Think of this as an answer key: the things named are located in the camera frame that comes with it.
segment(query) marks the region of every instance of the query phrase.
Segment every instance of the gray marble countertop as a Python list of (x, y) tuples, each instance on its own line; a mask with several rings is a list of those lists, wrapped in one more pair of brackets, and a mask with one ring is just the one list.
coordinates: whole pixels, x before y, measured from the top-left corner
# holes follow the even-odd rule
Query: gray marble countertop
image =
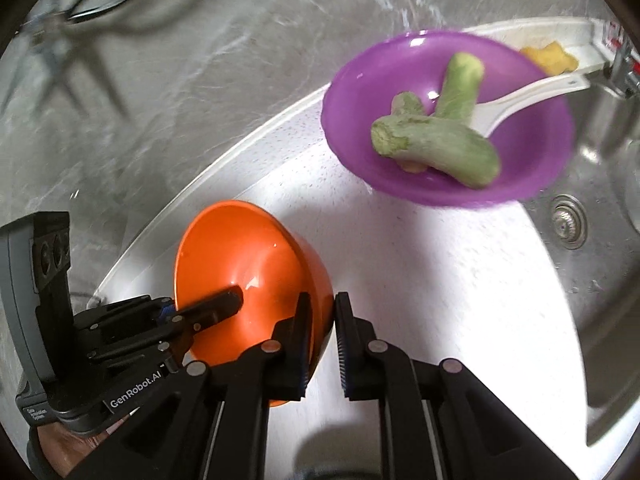
[[(60, 42), (88, 117), (29, 57), (0, 119), (0, 222), (71, 212), (81, 308), (191, 179), (357, 52), (409, 29), (555, 15), (610, 12), (602, 0), (135, 0)], [(0, 96), (25, 48), (18, 37), (0, 59)], [(1, 309), (0, 352), (0, 420), (22, 450), (20, 367)]]

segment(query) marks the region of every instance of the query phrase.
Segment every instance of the white spoon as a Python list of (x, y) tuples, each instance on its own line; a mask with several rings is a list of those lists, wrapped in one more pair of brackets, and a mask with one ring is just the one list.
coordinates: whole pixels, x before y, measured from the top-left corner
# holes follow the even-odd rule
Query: white spoon
[(476, 105), (469, 126), (483, 137), (489, 137), (503, 120), (523, 108), (552, 97), (585, 90), (589, 86), (590, 81), (581, 74), (569, 73), (547, 77), (495, 101)]

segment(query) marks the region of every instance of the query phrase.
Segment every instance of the drain strainer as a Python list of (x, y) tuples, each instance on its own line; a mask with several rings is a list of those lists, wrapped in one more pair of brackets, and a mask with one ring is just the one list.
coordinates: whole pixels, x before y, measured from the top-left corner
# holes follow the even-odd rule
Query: drain strainer
[(567, 249), (577, 249), (587, 239), (587, 217), (578, 199), (558, 195), (551, 204), (551, 225), (558, 241)]

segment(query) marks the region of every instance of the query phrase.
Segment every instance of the sink basin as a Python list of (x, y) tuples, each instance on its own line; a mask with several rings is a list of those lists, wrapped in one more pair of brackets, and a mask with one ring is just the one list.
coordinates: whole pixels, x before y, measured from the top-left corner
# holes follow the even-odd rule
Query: sink basin
[(640, 100), (593, 84), (568, 96), (574, 156), (552, 187), (524, 205), (571, 307), (586, 376), (587, 444), (599, 440), (640, 395), (640, 235), (625, 203), (640, 132)]

